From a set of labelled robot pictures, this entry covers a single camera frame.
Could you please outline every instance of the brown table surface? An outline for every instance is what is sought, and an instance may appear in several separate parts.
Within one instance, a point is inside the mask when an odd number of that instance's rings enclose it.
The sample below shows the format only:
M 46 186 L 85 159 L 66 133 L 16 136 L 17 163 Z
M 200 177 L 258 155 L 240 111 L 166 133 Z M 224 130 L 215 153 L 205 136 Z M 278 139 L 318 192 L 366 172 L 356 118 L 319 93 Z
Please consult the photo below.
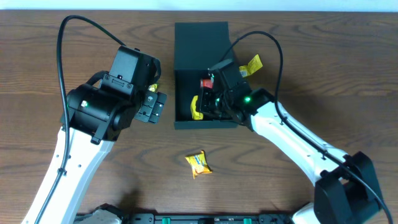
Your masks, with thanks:
M 95 20 L 130 47 L 162 62 L 168 100 L 159 124 L 133 121 L 100 165 L 80 207 L 102 203 L 159 213 L 294 212 L 313 200 L 304 173 L 247 128 L 174 130 L 174 23 L 228 21 L 231 40 L 252 30 L 280 41 L 280 101 L 306 127 L 350 154 L 372 160 L 386 203 L 398 218 L 398 14 L 329 12 L 0 11 L 0 223 L 19 223 L 49 166 L 62 104 L 55 44 L 62 19 Z M 82 21 L 63 39 L 67 91 L 109 70 L 118 45 Z M 240 64 L 260 54 L 248 80 L 273 92 L 275 45 L 239 43 Z M 196 180 L 185 155 L 205 150 L 214 173 Z M 370 223 L 386 220 L 383 213 Z

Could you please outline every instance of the black container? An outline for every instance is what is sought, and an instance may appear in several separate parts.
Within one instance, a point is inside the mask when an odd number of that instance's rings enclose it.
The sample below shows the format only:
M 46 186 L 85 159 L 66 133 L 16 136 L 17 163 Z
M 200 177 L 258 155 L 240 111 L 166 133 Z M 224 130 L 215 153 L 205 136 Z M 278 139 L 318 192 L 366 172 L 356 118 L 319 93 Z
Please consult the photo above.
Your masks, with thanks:
M 232 120 L 192 119 L 192 98 L 200 92 L 200 80 L 231 46 L 227 22 L 175 24 L 175 129 L 235 128 Z M 231 51 L 225 59 L 233 58 Z

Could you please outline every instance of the wooden tabletop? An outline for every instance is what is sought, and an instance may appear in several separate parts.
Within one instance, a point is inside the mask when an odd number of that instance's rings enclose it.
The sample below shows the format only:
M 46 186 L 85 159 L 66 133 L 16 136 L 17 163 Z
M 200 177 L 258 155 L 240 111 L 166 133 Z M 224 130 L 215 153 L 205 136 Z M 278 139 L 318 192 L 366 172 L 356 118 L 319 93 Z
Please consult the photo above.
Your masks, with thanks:
M 86 16 L 162 62 L 168 96 L 159 124 L 133 121 L 100 165 L 80 207 L 102 203 L 159 213 L 294 212 L 313 200 L 304 173 L 247 128 L 174 130 L 174 23 L 228 21 L 231 40 L 252 30 L 284 51 L 280 102 L 306 127 L 349 154 L 363 151 L 398 218 L 398 14 L 329 12 L 0 11 L 0 223 L 20 223 L 50 164 L 62 104 L 55 44 L 62 19 Z M 63 39 L 67 91 L 109 70 L 118 44 L 82 21 Z M 260 54 L 248 80 L 274 91 L 275 45 L 248 37 L 240 64 Z M 185 155 L 207 152 L 214 173 L 195 180 Z M 370 223 L 386 220 L 381 212 Z

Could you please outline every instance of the black cable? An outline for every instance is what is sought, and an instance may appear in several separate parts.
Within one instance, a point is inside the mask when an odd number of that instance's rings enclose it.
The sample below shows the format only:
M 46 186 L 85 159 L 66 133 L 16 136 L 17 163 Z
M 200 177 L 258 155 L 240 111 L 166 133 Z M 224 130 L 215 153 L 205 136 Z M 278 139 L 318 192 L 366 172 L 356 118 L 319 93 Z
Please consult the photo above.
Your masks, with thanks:
M 106 35 L 110 36 L 112 39 L 114 39 L 117 43 L 121 45 L 125 45 L 123 42 L 121 42 L 117 37 L 115 37 L 113 34 L 111 34 L 109 31 L 107 31 L 105 28 L 101 27 L 99 24 L 97 24 L 94 21 L 91 21 L 83 16 L 77 16 L 77 15 L 70 15 L 67 16 L 66 18 L 63 19 L 60 30 L 58 33 L 58 39 L 57 39 L 57 67 L 58 67 L 58 78 L 60 82 L 60 89 L 61 89 L 61 97 L 62 97 L 62 106 L 63 106 L 63 115 L 64 115 L 64 120 L 65 120 L 65 149 L 63 152 L 63 158 L 62 158 L 62 164 L 61 167 L 58 169 L 58 174 L 57 177 L 55 178 L 55 181 L 50 189 L 49 194 L 47 195 L 47 198 L 45 199 L 42 208 L 39 211 L 39 214 L 37 215 L 35 224 L 38 224 L 40 222 L 40 219 L 42 218 L 42 215 L 47 208 L 47 205 L 49 204 L 52 195 L 54 194 L 55 189 L 57 188 L 58 183 L 60 182 L 61 176 L 66 175 L 66 166 L 67 166 L 67 161 L 69 157 L 69 113 L 68 113 L 68 102 L 67 102 L 67 93 L 65 91 L 65 83 L 63 81 L 63 70 L 62 70 L 62 37 L 63 37 L 63 31 L 65 30 L 65 26 L 67 22 L 71 19 L 79 19 L 83 20 L 85 22 L 90 23 L 91 25 L 97 27 L 100 31 L 104 32 Z
M 283 53 L 282 53 L 282 48 L 280 47 L 280 44 L 278 42 L 278 40 L 275 39 L 275 37 L 273 37 L 272 35 L 268 34 L 267 32 L 264 31 L 252 31 L 252 32 L 248 32 L 247 34 L 244 34 L 243 36 L 239 37 L 238 39 L 235 40 L 235 42 L 232 43 L 232 45 L 229 47 L 229 49 L 225 52 L 225 54 L 223 55 L 223 57 L 221 58 L 220 62 L 224 60 L 224 58 L 226 57 L 226 55 L 228 54 L 228 52 L 242 39 L 244 39 L 245 37 L 252 35 L 252 34 L 262 34 L 267 36 L 268 38 L 270 38 L 271 40 L 274 41 L 274 43 L 276 44 L 276 47 L 278 48 L 279 51 L 279 72 L 278 72 L 278 79 L 277 79 L 277 84 L 276 84 L 276 88 L 275 88 L 275 110 L 278 114 L 278 116 L 281 118 L 281 125 L 286 124 L 286 126 L 288 126 L 298 137 L 302 138 L 305 142 L 307 142 L 309 145 L 311 145 L 313 148 L 315 148 L 319 153 L 321 153 L 324 157 L 330 159 L 332 162 L 336 163 L 339 167 L 341 167 L 345 172 L 347 172 L 353 179 L 355 179 L 356 181 L 358 181 L 359 183 L 361 183 L 365 188 L 367 188 L 376 198 L 377 202 L 379 203 L 379 205 L 382 207 L 382 209 L 384 210 L 384 213 L 386 214 L 386 217 L 388 219 L 388 222 L 390 224 L 393 224 L 393 220 L 392 220 L 392 216 L 391 213 L 389 211 L 389 209 L 387 208 L 387 205 L 384 203 L 384 201 L 378 196 L 377 193 L 375 193 L 375 191 L 359 176 L 357 176 L 352 170 L 349 169 L 349 167 L 346 167 L 342 162 L 340 162 L 337 158 L 335 158 L 334 156 L 332 156 L 331 154 L 328 153 L 328 151 L 326 149 L 322 149 L 318 144 L 315 144 L 313 141 L 311 141 L 309 138 L 307 138 L 306 136 L 304 136 L 304 134 L 302 134 L 300 131 L 298 131 L 295 127 L 293 127 L 292 124 L 290 124 L 288 122 L 288 117 L 283 117 L 282 113 L 280 112 L 279 109 L 279 104 L 278 104 L 278 93 L 279 93 L 279 87 L 280 87 L 280 83 L 282 81 L 282 69 L 283 69 L 283 64 L 284 64 L 284 58 L 283 58 Z

